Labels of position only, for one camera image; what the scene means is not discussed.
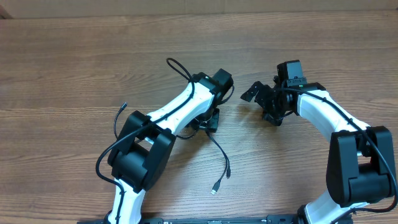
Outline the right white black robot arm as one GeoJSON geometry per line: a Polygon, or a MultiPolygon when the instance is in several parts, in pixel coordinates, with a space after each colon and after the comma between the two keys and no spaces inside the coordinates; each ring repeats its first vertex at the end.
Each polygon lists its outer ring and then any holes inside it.
{"type": "Polygon", "coordinates": [[[352,223],[356,212],[387,213],[397,206],[394,146],[386,127],[356,119],[319,83],[255,82],[241,99],[255,101],[274,126],[290,114],[307,119],[330,144],[326,190],[293,215],[268,215],[267,223],[352,223]]]}

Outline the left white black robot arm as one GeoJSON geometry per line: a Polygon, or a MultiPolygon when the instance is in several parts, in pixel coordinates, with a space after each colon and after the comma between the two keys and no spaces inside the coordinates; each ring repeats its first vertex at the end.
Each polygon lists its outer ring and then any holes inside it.
{"type": "Polygon", "coordinates": [[[186,89],[162,108],[129,115],[116,142],[106,151],[116,193],[105,223],[140,222],[144,196],[162,175],[177,134],[187,126],[215,132],[217,107],[231,87],[233,78],[223,69],[212,77],[194,74],[186,89]]]}

